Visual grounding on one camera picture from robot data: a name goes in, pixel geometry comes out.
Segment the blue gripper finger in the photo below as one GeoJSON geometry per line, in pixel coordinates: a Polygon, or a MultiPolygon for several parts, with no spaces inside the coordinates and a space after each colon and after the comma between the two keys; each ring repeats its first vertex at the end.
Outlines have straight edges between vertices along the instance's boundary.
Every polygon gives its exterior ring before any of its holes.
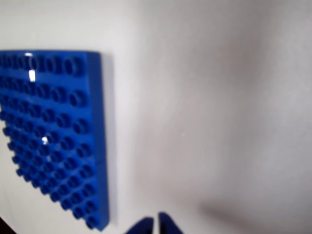
{"type": "Polygon", "coordinates": [[[177,226],[174,220],[165,212],[158,214],[160,234],[183,234],[184,232],[177,226]]]}
{"type": "Polygon", "coordinates": [[[125,233],[126,234],[152,234],[154,219],[152,217],[144,217],[137,223],[132,225],[125,233]]]}

